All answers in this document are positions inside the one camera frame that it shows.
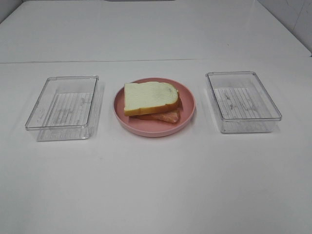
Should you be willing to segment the clear left plastic tray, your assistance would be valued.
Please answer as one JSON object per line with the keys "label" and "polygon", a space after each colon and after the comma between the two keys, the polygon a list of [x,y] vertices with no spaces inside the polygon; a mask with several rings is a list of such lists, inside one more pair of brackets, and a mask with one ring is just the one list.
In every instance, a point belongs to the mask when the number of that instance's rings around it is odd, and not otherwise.
{"label": "clear left plastic tray", "polygon": [[25,124],[36,141],[90,138],[98,115],[98,76],[48,78]]}

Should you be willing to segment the clear right plastic tray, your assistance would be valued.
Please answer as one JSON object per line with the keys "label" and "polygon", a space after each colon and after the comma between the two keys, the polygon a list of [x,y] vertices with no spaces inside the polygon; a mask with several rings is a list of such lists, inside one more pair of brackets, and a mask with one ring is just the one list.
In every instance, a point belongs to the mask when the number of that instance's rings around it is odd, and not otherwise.
{"label": "clear right plastic tray", "polygon": [[270,133],[282,120],[255,72],[209,72],[206,78],[221,133]]}

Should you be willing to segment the pink bacon strip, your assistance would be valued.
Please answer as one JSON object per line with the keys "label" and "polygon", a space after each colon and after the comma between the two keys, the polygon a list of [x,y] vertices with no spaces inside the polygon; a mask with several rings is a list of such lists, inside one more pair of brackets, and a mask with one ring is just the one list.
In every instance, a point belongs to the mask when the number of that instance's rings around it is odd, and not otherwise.
{"label": "pink bacon strip", "polygon": [[182,108],[182,101],[178,99],[178,106],[176,109],[165,112],[165,113],[157,113],[157,114],[146,114],[146,120],[159,120],[168,122],[171,124],[176,124],[180,120],[180,109]]}

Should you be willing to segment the clear plastic tray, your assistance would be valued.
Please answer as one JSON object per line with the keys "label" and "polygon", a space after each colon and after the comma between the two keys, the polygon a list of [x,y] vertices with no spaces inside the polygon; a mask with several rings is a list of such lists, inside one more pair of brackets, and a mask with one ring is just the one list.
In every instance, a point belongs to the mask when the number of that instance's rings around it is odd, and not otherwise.
{"label": "clear plastic tray", "polygon": [[98,115],[98,76],[48,78],[25,124],[36,141],[90,138]]}
{"label": "clear plastic tray", "polygon": [[255,72],[209,72],[206,78],[221,133],[270,133],[282,120]]}

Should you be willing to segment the bread slice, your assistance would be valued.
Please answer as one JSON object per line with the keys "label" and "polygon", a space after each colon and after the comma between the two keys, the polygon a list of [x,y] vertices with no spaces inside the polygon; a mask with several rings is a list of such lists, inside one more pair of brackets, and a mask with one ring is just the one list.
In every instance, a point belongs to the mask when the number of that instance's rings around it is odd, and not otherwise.
{"label": "bread slice", "polygon": [[179,91],[165,82],[149,81],[124,85],[124,114],[140,116],[174,110],[179,105]]}
{"label": "bread slice", "polygon": [[137,118],[137,119],[141,119],[141,120],[146,120],[145,115],[135,115],[135,116],[130,116],[130,118]]}

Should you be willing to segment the pink round plate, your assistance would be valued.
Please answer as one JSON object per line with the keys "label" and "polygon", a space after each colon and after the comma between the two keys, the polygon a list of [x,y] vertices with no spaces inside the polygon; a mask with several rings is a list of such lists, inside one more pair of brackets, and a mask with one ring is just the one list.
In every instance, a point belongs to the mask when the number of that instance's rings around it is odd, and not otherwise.
{"label": "pink round plate", "polygon": [[114,99],[114,112],[121,126],[129,132],[143,137],[165,137],[186,127],[195,113],[195,98],[192,92],[185,85],[167,78],[143,78],[136,80],[135,83],[144,83],[149,81],[170,83],[178,89],[182,102],[179,122],[172,124],[160,120],[141,120],[125,116],[124,88],[121,88],[115,95]]}

